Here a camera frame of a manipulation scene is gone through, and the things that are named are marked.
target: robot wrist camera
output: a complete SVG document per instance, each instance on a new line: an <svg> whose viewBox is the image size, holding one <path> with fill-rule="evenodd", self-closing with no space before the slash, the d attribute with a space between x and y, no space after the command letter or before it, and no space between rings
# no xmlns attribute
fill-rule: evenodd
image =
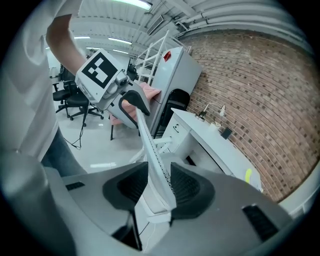
<svg viewBox="0 0 320 256"><path fill-rule="evenodd" d="M123 100L150 115L150 107L143 89L131 81L122 65L103 49L91 56L78 70L75 82L91 104L107 110L130 128L137 122L123 109Z"/></svg>

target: white desk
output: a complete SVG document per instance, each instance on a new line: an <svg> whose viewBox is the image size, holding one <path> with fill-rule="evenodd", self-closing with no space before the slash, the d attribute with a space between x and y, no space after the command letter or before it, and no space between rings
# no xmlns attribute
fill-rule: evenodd
<svg viewBox="0 0 320 256"><path fill-rule="evenodd" d="M245 181L246 172L251 169L250 184L262 192L260 174L252 163L229 141L221 136L217 128L209 128L208 122L201 122L196 115L172 108L174 114L163 134L173 142L168 150L185 159L199 143L226 175Z"/></svg>

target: brick wall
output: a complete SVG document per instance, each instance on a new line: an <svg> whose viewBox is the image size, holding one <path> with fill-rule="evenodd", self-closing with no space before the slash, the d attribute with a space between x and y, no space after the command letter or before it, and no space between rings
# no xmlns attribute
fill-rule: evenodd
<svg viewBox="0 0 320 256"><path fill-rule="evenodd" d="M312 59L289 42L252 31L182 42L203 66L187 110L199 113L213 102L206 120L233 131L230 140L259 171L264 193L282 200L319 161L320 80Z"/></svg>

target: white shirt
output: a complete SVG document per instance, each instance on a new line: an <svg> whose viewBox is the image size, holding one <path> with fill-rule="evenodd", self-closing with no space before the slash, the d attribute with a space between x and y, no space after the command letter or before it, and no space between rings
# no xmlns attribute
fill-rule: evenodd
<svg viewBox="0 0 320 256"><path fill-rule="evenodd" d="M78 15L82 0L44 0L11 43L0 68L0 150L42 160L58 130L45 34L54 18Z"/></svg>

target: person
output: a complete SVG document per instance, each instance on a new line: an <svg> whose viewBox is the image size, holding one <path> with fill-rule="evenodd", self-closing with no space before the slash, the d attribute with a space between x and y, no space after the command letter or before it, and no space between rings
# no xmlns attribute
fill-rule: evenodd
<svg viewBox="0 0 320 256"><path fill-rule="evenodd" d="M0 150L37 158L61 176L85 174L59 129L45 40L72 74L86 62L69 30L82 0L44 0L17 32L0 68Z"/></svg>

